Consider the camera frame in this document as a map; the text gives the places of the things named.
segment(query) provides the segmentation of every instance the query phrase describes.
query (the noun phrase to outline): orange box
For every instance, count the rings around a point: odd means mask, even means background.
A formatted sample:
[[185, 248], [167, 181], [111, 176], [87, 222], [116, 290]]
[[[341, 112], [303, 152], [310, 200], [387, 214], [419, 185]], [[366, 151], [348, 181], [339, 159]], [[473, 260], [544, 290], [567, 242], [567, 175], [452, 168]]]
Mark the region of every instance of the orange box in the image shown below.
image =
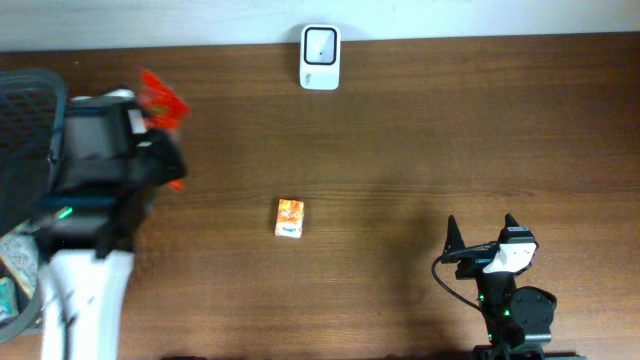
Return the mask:
[[302, 236], [304, 220], [304, 202], [280, 199], [278, 219], [276, 220], [276, 236], [299, 239]]

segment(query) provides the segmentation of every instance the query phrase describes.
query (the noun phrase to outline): wood grain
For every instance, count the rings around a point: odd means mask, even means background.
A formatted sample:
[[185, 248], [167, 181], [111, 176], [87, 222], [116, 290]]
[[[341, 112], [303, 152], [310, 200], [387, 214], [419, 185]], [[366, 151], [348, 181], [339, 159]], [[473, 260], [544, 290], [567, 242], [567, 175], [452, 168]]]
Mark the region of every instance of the wood grain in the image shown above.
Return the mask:
[[[541, 246], [518, 284], [559, 299], [547, 349], [640, 353], [640, 34], [345, 43], [334, 92], [300, 88], [290, 45], [0, 55], [29, 66], [73, 95], [146, 67], [193, 106], [187, 190], [139, 234], [121, 359], [470, 350], [483, 321], [429, 265], [449, 214], [477, 244], [506, 212]], [[281, 197], [305, 201], [300, 240], [272, 235]]]

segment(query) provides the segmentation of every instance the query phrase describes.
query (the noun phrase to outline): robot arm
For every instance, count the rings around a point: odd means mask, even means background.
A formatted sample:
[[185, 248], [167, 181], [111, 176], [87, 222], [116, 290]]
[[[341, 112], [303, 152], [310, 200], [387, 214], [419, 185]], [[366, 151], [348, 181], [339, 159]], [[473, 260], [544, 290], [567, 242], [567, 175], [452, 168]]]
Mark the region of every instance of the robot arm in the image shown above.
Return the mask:
[[[520, 226], [511, 214], [505, 216], [505, 226], [497, 241], [473, 247], [465, 247], [455, 218], [449, 217], [445, 248], [434, 261], [432, 273], [445, 290], [484, 317], [491, 345], [476, 346], [474, 359], [545, 359], [542, 345], [551, 341], [556, 297], [534, 287], [518, 288], [515, 283], [515, 278], [531, 267], [537, 249], [538, 243], [529, 228]], [[458, 263], [458, 280], [476, 280], [477, 304], [464, 299], [438, 278], [435, 267], [439, 262]]]
[[42, 359], [114, 360], [120, 310], [133, 269], [133, 239], [156, 187], [185, 167], [168, 135], [142, 134], [130, 96], [100, 96], [67, 109], [53, 186], [32, 217], [45, 265]]

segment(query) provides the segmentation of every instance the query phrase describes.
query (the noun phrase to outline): green led light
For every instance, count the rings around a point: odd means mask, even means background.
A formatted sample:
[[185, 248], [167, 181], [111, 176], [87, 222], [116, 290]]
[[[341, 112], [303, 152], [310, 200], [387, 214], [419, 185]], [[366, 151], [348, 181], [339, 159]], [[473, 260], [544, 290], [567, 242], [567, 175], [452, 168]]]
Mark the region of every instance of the green led light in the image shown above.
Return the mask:
[[66, 210], [62, 211], [60, 214], [58, 214], [58, 219], [64, 219], [67, 216], [71, 215], [71, 213], [73, 213], [73, 208], [66, 208]]

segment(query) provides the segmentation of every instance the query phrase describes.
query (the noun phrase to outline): wooden surface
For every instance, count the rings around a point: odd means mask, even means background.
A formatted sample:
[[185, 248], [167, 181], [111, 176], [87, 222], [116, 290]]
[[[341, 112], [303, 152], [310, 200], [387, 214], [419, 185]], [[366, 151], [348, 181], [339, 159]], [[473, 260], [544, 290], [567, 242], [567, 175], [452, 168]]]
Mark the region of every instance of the wooden surface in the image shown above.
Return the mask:
[[[121, 359], [374, 358], [470, 350], [480, 315], [429, 266], [512, 212], [541, 246], [518, 284], [558, 297], [548, 350], [640, 354], [640, 34], [344, 43], [340, 88], [300, 88], [291, 45], [0, 55], [72, 95], [147, 67], [193, 106], [183, 194], [139, 234]], [[300, 240], [276, 201], [305, 201]], [[465, 296], [473, 282], [454, 282]], [[38, 337], [0, 345], [37, 358]]]

